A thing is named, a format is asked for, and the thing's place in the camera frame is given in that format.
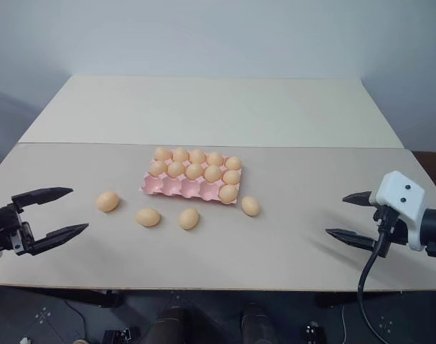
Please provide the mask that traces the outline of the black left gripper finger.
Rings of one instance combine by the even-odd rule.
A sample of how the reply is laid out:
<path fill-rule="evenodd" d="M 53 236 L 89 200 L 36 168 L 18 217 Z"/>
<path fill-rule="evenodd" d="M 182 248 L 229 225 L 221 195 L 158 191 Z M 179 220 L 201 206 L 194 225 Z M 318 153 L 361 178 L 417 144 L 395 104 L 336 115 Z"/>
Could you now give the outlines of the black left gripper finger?
<path fill-rule="evenodd" d="M 27 243 L 24 246 L 24 251 L 32 256 L 41 254 L 45 251 L 49 251 L 75 238 L 76 236 L 81 234 L 86 228 L 88 228 L 88 226 L 88 223 L 78 224 L 52 231 L 48 233 L 43 239 L 40 239 L 38 241 L 33 240 L 32 242 Z"/>
<path fill-rule="evenodd" d="M 72 188 L 65 187 L 40 188 L 12 196 L 11 200 L 17 209 L 23 209 L 25 206 L 41 205 L 55 201 L 72 192 Z"/>

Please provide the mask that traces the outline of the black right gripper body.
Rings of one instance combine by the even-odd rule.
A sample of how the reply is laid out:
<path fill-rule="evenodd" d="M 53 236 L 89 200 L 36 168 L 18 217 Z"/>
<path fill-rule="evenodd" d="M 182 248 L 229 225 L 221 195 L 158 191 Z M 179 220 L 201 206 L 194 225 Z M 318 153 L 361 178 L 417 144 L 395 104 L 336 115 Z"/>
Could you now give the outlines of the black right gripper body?
<path fill-rule="evenodd" d="M 387 205 L 379 205 L 375 195 L 370 195 L 370 204 L 376 208 L 373 220 L 376 222 L 379 238 L 374 242 L 373 254 L 385 258 L 391 244 L 406 245 L 407 225 L 399 218 L 399 212 Z"/>

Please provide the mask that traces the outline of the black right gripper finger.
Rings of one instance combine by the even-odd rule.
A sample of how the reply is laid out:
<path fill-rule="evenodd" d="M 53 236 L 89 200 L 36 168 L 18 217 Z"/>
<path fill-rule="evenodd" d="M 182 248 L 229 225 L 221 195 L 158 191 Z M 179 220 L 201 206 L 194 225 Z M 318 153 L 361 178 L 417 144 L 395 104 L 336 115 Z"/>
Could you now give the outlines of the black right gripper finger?
<path fill-rule="evenodd" d="M 349 204 L 354 204 L 357 206 L 374 206 L 374 201 L 372 200 L 372 192 L 364 191 L 359 193 L 352 193 L 342 198 L 342 201 Z"/>
<path fill-rule="evenodd" d="M 326 232 L 333 238 L 347 244 L 351 247 L 356 247 L 372 252 L 374 250 L 375 240 L 371 237 L 362 236 L 354 231 L 344 229 L 327 229 Z"/>

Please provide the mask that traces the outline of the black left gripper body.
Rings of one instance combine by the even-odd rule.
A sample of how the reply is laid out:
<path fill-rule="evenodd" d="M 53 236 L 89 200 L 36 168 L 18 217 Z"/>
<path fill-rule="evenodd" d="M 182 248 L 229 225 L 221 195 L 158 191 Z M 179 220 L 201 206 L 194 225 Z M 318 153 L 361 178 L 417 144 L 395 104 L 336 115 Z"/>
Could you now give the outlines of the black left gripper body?
<path fill-rule="evenodd" d="M 29 223 L 20 218 L 22 212 L 14 202 L 0 208 L 0 256 L 9 250 L 19 256 L 33 253 L 34 237 Z"/>

